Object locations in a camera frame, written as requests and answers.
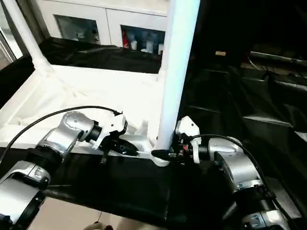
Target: white metal pole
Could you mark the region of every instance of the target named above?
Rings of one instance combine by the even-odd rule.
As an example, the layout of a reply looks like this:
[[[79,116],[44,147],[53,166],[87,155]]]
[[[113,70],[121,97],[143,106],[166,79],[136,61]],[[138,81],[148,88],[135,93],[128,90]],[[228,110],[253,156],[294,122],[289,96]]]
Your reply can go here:
[[[3,2],[32,57],[32,62],[35,69],[50,69],[51,66],[39,49],[38,44],[34,39],[33,34],[31,33],[31,30],[19,9],[16,0],[3,0]]]
[[[156,150],[167,150],[172,143],[199,5],[200,0],[170,2],[161,66],[166,77]]]

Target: black tablecloth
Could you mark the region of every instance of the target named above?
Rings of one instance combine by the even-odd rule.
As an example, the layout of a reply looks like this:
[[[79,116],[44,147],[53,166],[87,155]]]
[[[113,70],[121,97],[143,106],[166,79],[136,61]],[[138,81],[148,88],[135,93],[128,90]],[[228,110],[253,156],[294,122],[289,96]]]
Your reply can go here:
[[[41,45],[52,64],[157,73],[160,57],[115,46],[64,39]],[[33,71],[23,57],[0,72],[2,106]],[[189,115],[201,133],[233,136],[250,149],[267,176],[278,178],[307,213],[307,83],[251,69],[199,70],[187,74],[179,118]],[[25,151],[12,149],[3,175]],[[230,205],[223,177],[211,164],[171,164],[148,160],[71,154],[46,194],[102,211],[169,228],[212,226],[219,229]]]

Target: robotic arm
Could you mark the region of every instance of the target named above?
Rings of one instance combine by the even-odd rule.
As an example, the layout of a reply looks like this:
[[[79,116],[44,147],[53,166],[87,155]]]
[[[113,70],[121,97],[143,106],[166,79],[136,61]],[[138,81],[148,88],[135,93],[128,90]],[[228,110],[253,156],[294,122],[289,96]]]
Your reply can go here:
[[[27,229],[44,202],[52,175],[71,152],[77,141],[86,141],[93,149],[137,154],[119,136],[125,133],[123,114],[99,126],[84,114],[66,113],[58,127],[49,131],[34,149],[28,149],[24,161],[17,162],[0,179],[0,229]]]
[[[199,135],[200,131],[187,116],[178,122],[176,134],[179,141],[174,145],[174,152],[155,150],[152,155],[166,161],[176,160],[181,164],[189,159],[194,163],[214,161],[224,172],[234,200],[230,212],[223,219],[228,218],[231,211],[237,208],[243,214],[241,222],[245,230],[290,230],[285,217],[275,207],[274,197],[268,192],[255,165],[238,145],[222,138],[211,138],[206,145],[201,145],[201,138],[190,140],[189,137]]]

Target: floor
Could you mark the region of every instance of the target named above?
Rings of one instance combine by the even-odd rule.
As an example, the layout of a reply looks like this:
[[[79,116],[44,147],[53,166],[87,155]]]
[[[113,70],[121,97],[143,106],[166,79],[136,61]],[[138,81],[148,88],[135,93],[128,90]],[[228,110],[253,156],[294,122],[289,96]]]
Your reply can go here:
[[[47,198],[29,230],[83,230],[99,221],[114,230],[160,230],[161,228],[95,209]]]

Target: red bottle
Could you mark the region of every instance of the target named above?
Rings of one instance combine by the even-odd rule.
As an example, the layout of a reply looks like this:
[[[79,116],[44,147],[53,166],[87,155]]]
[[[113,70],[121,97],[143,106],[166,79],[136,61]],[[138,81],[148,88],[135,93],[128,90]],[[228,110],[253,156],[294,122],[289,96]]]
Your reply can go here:
[[[123,47],[129,49],[129,41],[126,35],[126,31],[122,32],[122,37],[123,37]]]

